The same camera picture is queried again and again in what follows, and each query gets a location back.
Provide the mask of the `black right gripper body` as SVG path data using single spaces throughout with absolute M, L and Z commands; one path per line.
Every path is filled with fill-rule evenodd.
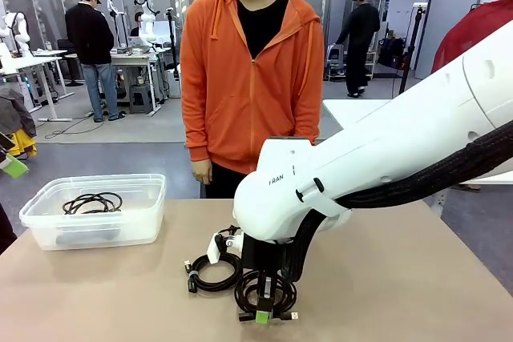
M 267 276 L 277 276 L 281 270 L 284 252 L 283 244 L 261 241 L 245 235 L 241 252 L 242 268 L 263 272 Z

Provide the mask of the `person's right hand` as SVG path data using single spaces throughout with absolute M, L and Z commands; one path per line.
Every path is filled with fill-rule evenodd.
M 211 160 L 204 159 L 192 162 L 192 174 L 198 182 L 204 185 L 209 185 L 212 181 Z

